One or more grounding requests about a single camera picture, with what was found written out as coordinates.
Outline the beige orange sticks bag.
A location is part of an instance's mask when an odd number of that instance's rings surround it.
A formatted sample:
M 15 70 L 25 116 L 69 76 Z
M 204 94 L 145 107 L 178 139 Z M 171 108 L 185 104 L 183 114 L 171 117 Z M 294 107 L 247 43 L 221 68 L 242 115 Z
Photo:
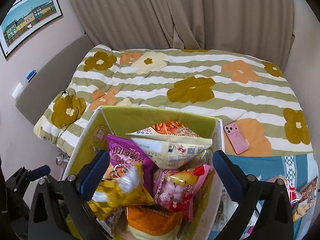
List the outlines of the beige orange sticks bag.
M 130 139 L 161 169 L 175 170 L 213 144 L 178 121 L 154 124 L 129 133 Z

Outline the pink red candy bag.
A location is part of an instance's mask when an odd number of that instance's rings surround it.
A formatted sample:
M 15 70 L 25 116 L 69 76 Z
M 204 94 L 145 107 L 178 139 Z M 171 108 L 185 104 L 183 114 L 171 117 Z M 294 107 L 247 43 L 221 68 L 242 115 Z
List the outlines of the pink red candy bag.
M 194 197 L 213 172 L 213 167 L 207 164 L 183 171 L 160 169 L 153 182 L 155 203 L 171 212 L 181 212 L 185 221 L 192 222 Z

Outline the grey padded headboard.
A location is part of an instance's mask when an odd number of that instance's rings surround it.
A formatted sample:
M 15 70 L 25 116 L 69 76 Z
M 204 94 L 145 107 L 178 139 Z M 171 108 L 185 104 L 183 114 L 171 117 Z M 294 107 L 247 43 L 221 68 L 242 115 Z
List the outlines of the grey padded headboard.
M 69 85 L 73 74 L 94 44 L 85 34 L 55 55 L 42 67 L 16 100 L 21 114 L 35 125 L 50 102 Z

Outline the teal patterned blanket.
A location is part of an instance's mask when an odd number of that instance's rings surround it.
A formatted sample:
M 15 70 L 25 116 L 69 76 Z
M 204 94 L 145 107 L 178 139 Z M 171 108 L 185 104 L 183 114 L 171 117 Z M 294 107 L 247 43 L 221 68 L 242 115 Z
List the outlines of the teal patterned blanket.
M 255 175 L 259 180 L 267 181 L 282 175 L 294 184 L 297 191 L 318 175 L 318 165 L 313 153 L 288 155 L 282 157 L 241 157 L 228 155 L 231 162 L 238 165 L 245 174 Z M 303 239 L 307 234 L 314 207 L 293 224 L 293 239 Z

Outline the green cardboard box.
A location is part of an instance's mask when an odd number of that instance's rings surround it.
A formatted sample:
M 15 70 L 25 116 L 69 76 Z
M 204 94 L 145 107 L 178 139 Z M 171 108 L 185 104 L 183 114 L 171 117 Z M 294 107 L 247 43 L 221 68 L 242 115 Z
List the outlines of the green cardboard box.
M 188 112 L 169 109 L 132 106 L 100 106 L 87 123 L 63 174 L 78 174 L 94 158 L 93 149 L 106 149 L 106 136 L 112 133 L 125 137 L 128 133 L 165 121 L 178 121 L 203 138 L 213 140 L 210 153 L 225 149 L 222 120 Z M 222 182 L 213 175 L 204 191 L 195 220 L 187 223 L 179 239 L 208 239 L 217 215 L 222 194 Z

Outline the blue white object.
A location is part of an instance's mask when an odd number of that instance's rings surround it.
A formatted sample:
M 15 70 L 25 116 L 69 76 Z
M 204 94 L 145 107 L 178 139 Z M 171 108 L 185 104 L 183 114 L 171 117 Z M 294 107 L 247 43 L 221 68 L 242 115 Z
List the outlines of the blue white object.
M 27 77 L 26 77 L 26 83 L 29 83 L 34 76 L 37 74 L 36 70 L 32 70 L 31 72 L 28 73 Z

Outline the pink smartphone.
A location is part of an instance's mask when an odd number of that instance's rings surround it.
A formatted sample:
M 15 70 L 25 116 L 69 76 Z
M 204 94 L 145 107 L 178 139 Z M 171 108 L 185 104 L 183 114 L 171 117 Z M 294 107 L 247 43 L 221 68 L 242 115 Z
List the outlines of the pink smartphone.
M 240 128 L 235 122 L 232 122 L 224 127 L 225 134 L 237 155 L 240 155 L 248 150 L 249 145 L 242 135 Z

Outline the white wall switch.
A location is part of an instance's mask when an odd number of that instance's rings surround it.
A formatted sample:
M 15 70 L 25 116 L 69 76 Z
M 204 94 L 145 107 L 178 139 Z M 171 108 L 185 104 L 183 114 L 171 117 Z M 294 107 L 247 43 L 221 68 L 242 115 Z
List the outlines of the white wall switch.
M 11 96 L 12 96 L 15 100 L 17 100 L 23 90 L 24 90 L 24 85 L 22 85 L 21 83 L 19 83 L 19 84 L 17 85 L 17 87 L 14 89 L 14 91 L 13 91 L 13 93 L 12 93 Z

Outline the framed houses picture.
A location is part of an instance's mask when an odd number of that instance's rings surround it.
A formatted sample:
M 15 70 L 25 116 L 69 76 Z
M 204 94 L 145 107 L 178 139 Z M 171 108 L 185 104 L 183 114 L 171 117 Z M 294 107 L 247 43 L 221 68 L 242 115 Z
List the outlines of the framed houses picture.
M 7 58 L 30 35 L 63 15 L 58 0 L 20 0 L 1 23 L 1 51 Z

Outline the orange brown snack bag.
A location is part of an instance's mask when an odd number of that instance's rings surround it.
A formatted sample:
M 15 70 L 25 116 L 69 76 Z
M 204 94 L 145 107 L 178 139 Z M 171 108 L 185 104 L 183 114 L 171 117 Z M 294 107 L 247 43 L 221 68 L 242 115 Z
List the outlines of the orange brown snack bag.
M 318 177 L 313 178 L 301 189 L 302 197 L 293 208 L 293 222 L 301 219 L 316 204 L 317 180 Z

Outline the gold foil snack bag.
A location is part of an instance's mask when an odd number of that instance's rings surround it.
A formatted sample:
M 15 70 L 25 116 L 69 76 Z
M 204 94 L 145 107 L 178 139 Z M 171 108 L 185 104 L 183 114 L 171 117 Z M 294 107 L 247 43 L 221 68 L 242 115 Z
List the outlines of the gold foil snack bag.
M 120 207 L 153 205 L 144 187 L 143 167 L 136 163 L 123 177 L 102 180 L 91 200 L 90 209 L 98 220 L 105 220 Z

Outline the red white snack bag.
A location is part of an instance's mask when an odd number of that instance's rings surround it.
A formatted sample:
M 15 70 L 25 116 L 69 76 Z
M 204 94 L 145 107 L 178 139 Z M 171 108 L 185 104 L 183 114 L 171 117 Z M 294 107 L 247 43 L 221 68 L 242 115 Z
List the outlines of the red white snack bag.
M 269 179 L 268 182 L 274 183 L 277 179 L 283 180 L 289 196 L 290 205 L 291 207 L 293 207 L 295 204 L 297 204 L 301 200 L 302 194 L 296 190 L 293 182 L 285 178 L 283 175 L 275 176 Z

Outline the dark maroon snack bag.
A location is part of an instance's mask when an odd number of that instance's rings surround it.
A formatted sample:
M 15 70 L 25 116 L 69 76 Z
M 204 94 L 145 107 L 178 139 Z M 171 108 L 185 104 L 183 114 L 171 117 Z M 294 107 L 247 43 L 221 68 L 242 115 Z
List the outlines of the dark maroon snack bag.
M 122 213 L 123 213 L 123 208 L 120 207 L 116 209 L 116 211 L 113 211 L 112 214 L 104 220 L 106 231 L 111 237 L 113 237 L 116 224 L 119 218 L 121 217 Z

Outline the striped floral quilt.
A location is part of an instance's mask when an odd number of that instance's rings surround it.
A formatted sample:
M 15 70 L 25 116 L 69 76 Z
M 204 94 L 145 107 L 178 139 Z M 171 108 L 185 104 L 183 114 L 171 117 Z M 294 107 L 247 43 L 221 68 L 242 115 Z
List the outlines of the striped floral quilt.
M 72 154 L 99 106 L 159 107 L 234 122 L 247 157 L 313 151 L 302 108 L 280 68 L 248 55 L 197 49 L 92 48 L 49 99 L 37 137 Z

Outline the purple chip bag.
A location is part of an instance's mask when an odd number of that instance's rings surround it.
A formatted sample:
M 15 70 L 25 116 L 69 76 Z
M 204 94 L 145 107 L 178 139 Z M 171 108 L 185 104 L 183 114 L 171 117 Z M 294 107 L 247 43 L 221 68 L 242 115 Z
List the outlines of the purple chip bag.
M 155 163 L 132 141 L 108 134 L 106 137 L 110 164 L 104 178 L 119 178 L 125 176 L 136 163 L 142 165 L 144 187 L 153 196 L 153 173 Z

